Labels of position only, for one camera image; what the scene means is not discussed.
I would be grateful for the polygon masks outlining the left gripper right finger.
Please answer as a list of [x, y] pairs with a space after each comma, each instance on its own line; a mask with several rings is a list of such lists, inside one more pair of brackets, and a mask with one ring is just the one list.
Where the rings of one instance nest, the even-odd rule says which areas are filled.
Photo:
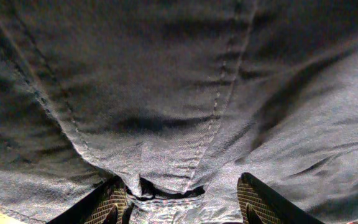
[[248, 172], [237, 182], [237, 197], [245, 224], [323, 224]]

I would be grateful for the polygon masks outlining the navy blue shorts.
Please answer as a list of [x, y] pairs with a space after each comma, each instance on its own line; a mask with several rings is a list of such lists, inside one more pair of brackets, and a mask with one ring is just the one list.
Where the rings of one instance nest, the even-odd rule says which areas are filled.
[[1, 213], [240, 223], [244, 172], [358, 220], [357, 0], [0, 0]]

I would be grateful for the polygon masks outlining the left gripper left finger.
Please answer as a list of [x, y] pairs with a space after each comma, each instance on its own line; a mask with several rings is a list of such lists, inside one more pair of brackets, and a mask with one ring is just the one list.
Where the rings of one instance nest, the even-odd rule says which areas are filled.
[[113, 177], [47, 224], [104, 223], [109, 214], [120, 219], [125, 203], [125, 185], [119, 177]]

